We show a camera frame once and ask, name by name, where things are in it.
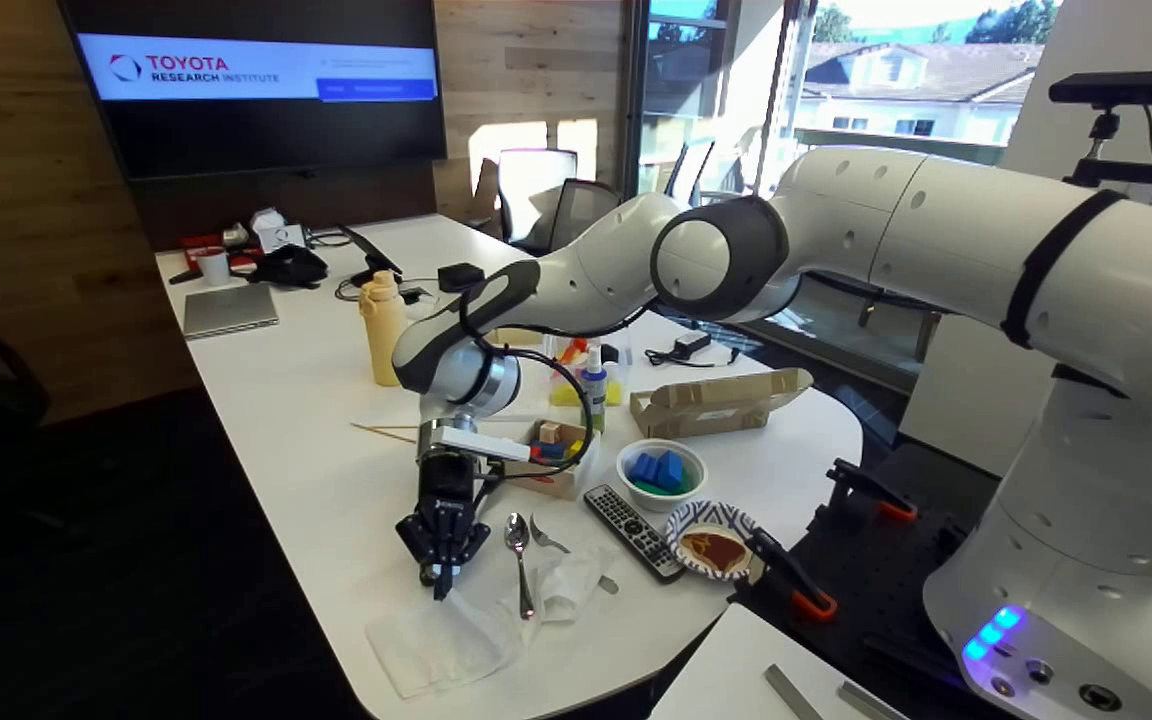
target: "yellow bottle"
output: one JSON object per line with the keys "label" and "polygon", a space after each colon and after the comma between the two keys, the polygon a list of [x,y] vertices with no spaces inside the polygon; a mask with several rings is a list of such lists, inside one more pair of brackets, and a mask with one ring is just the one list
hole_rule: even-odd
{"label": "yellow bottle", "polygon": [[399,375],[392,373],[392,349],[399,344],[402,333],[402,295],[392,271],[374,271],[359,290],[359,312],[369,326],[372,381],[381,390],[399,390]]}

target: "monitor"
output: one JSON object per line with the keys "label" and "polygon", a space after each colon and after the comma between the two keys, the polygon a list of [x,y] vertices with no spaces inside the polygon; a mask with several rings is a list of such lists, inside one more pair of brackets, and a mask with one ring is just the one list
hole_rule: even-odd
{"label": "monitor", "polygon": [[60,0],[128,185],[443,160],[433,0]]}

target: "floor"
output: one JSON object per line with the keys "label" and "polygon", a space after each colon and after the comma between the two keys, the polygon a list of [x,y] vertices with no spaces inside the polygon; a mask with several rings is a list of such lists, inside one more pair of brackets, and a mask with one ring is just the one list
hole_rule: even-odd
{"label": "floor", "polygon": [[[816,390],[873,420],[878,455],[898,398],[832,369],[816,369]],[[46,427],[4,461],[0,493],[16,500],[0,505],[0,720],[369,718],[204,391]],[[570,718],[647,718],[665,685],[667,674]]]}

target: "cup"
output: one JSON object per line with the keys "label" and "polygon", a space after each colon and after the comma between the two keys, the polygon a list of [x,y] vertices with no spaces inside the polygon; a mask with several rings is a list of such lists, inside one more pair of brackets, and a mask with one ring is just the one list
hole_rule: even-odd
{"label": "cup", "polygon": [[210,283],[210,290],[226,283],[226,251],[222,247],[208,247],[201,258],[201,271],[204,271],[204,283]]}

